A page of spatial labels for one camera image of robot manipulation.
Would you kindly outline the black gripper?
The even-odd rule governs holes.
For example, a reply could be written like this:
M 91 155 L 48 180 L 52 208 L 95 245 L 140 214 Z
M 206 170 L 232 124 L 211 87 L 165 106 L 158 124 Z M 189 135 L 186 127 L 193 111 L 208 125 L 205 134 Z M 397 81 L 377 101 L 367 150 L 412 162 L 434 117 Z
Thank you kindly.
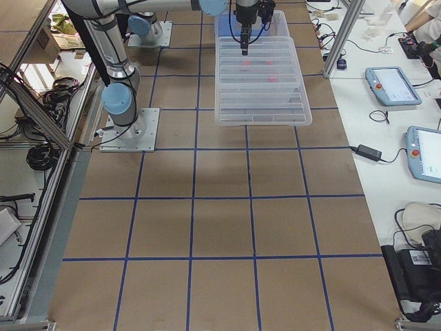
M 257 0 L 236 0 L 236 20 L 242 25 L 240 31 L 240 49 L 243 56 L 248 55 L 250 26 L 255 24 L 257 12 Z

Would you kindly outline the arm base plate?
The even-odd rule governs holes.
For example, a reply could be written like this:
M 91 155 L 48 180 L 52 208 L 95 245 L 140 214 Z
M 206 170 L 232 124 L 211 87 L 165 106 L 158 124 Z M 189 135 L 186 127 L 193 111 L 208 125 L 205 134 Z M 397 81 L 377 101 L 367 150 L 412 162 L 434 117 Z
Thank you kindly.
M 160 117 L 159 108 L 140 108 L 134 124 L 120 136 L 125 128 L 115 127 L 110 115 L 106 126 L 111 127 L 101 135 L 101 152 L 153 152 Z
M 127 46 L 129 48 L 160 48 L 169 47 L 172 33 L 171 21 L 130 21 L 128 23 L 131 35 Z

